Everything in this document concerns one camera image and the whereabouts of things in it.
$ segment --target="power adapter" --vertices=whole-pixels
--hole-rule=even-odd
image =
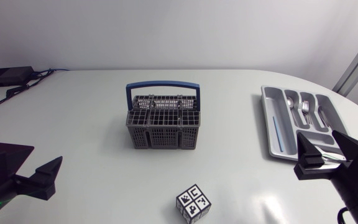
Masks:
[[[31,66],[0,68],[0,86],[26,85],[33,72]]]

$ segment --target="cutlery basket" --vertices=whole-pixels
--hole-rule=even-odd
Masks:
[[[326,152],[342,154],[332,131],[344,134],[347,131],[329,96],[273,86],[262,86],[261,89],[271,156],[297,161],[298,133]],[[294,102],[292,109],[287,104],[287,97]],[[309,101],[311,124],[306,122],[301,110],[304,101]],[[323,117],[329,126],[324,125]]]
[[[196,90],[196,96],[135,96],[131,90],[176,86]],[[200,127],[200,86],[176,81],[149,81],[126,86],[126,126],[136,149],[195,149]]]

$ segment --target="white wall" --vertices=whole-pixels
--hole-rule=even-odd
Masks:
[[[0,0],[0,67],[253,68],[332,88],[358,0]]]

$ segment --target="gray cutlery tray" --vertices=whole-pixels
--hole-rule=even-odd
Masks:
[[[345,134],[347,131],[329,96],[273,86],[262,86],[261,89],[271,156],[297,161],[296,135],[298,133],[303,133],[311,143],[326,152],[343,154],[332,136],[332,131],[335,129]],[[293,100],[292,109],[287,104],[287,97]],[[301,110],[304,100],[309,101],[312,125],[306,123]],[[319,107],[330,127],[324,127],[318,114]]]

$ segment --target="utensil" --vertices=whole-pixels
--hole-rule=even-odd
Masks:
[[[293,100],[291,97],[287,97],[287,104],[288,106],[290,107],[290,110],[291,110],[291,114],[292,114],[292,118],[293,118],[293,122],[295,123],[295,125],[297,126],[298,124],[296,123],[296,119],[295,119],[295,116],[293,115],[292,113],[292,109],[293,109]]]
[[[273,122],[274,122],[274,128],[276,129],[276,133],[277,133],[278,146],[280,146],[280,152],[283,152],[284,146],[283,146],[282,135],[280,130],[277,128],[277,122],[274,116],[273,116]]]
[[[319,106],[318,108],[318,116],[320,117],[321,121],[323,122],[324,127],[326,128],[330,128],[331,126],[328,124],[327,122],[327,117],[324,114],[324,111],[321,109],[321,107]]]
[[[338,153],[326,152],[322,150],[320,147],[315,146],[315,148],[321,153],[323,159],[328,162],[346,162],[346,157],[340,155]]]
[[[292,108],[293,108],[293,100],[289,96],[287,97],[287,104],[290,107],[290,109],[292,110]]]
[[[305,117],[306,123],[311,124],[311,118],[309,115],[309,101],[307,101],[307,100],[304,100],[302,102],[302,113],[303,113],[303,116]]]

